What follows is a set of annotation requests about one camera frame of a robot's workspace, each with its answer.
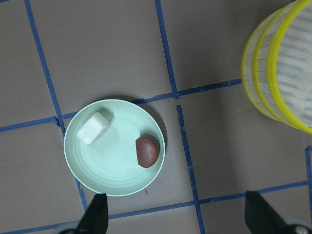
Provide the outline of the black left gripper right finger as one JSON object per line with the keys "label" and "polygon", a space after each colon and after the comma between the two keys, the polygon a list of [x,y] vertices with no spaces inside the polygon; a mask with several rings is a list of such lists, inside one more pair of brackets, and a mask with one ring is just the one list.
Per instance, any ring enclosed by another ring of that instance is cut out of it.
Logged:
{"label": "black left gripper right finger", "polygon": [[245,223],[252,234],[293,234],[288,225],[257,191],[247,191]]}

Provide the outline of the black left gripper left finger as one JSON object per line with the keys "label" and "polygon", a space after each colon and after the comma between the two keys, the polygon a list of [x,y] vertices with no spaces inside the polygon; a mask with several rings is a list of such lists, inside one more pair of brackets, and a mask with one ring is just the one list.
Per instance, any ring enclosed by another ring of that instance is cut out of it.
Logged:
{"label": "black left gripper left finger", "polygon": [[80,234],[105,234],[108,229],[108,204],[106,194],[96,194],[80,220]]}

